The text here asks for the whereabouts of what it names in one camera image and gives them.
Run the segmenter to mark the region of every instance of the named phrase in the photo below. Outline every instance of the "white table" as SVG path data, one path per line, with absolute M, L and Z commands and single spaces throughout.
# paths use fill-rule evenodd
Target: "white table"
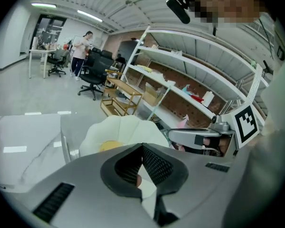
M 30 54 L 29 54 L 29 63 L 28 63 L 28 77 L 31 77 L 31 73 L 30 73 L 30 67 L 31 67 L 31 63 L 32 63 L 32 54 L 33 53 L 38 53 L 38 54 L 45 54 L 45 59 L 44 59 L 44 66 L 43 66 L 43 78 L 46 78 L 46 67 L 47 67 L 47 60 L 48 60 L 48 54 L 51 52 L 56 52 L 56 50 L 29 50 Z
M 0 116 L 0 190 L 25 193 L 70 156 L 60 115 Z

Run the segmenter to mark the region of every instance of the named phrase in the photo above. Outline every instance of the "dark pants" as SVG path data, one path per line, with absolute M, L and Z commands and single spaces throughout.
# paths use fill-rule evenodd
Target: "dark pants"
M 72 72 L 75 74 L 75 76 L 78 76 L 83 62 L 84 62 L 84 59 L 79 59 L 76 57 L 73 58 L 71 68 L 72 68 Z

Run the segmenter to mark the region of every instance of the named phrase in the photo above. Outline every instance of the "red object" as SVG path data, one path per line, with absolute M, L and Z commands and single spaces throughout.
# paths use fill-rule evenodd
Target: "red object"
M 191 98 L 193 98 L 194 100 L 198 101 L 199 103 L 201 103 L 204 100 L 204 99 L 199 98 L 199 97 L 194 96 L 194 95 L 190 95 L 190 96 L 191 96 Z

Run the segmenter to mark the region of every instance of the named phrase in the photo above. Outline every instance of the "cable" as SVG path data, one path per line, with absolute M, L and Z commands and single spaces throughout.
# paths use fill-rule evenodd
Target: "cable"
M 272 57 L 272 59 L 274 59 L 274 57 L 272 56 L 272 48 L 271 48 L 271 44 L 270 44 L 270 40 L 269 40 L 269 36 L 268 36 L 268 34 L 267 34 L 266 30 L 265 30 L 265 27 L 264 27 L 264 25 L 263 25 L 263 23 L 262 23 L 261 19 L 259 19 L 259 21 L 261 22 L 261 25 L 262 25 L 262 27 L 263 27 L 263 29 L 264 29 L 264 31 L 265 31 L 265 34 L 266 34 L 266 36 L 267 36 L 267 39 L 268 39 L 268 43 L 269 43 L 269 48 L 270 48 L 270 54 L 271 54 L 271 57 Z

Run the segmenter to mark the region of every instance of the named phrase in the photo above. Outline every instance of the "cardboard box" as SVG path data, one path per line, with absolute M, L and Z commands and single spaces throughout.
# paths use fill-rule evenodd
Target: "cardboard box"
M 147 87 L 146 91 L 143 94 L 143 99 L 151 106 L 156 106 L 160 100 L 162 99 L 163 95 L 157 95 L 157 92 L 154 88 Z

